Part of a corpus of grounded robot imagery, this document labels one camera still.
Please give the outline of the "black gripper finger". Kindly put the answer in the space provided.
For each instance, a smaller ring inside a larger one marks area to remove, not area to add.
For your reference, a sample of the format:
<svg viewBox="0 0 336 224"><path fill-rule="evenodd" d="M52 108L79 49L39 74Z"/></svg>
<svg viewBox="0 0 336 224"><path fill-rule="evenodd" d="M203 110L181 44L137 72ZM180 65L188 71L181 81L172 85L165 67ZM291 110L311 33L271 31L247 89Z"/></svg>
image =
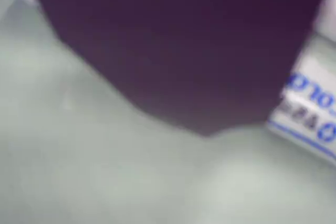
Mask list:
<svg viewBox="0 0 336 224"><path fill-rule="evenodd" d="M39 0L131 103L201 135L264 122L322 0Z"/></svg>

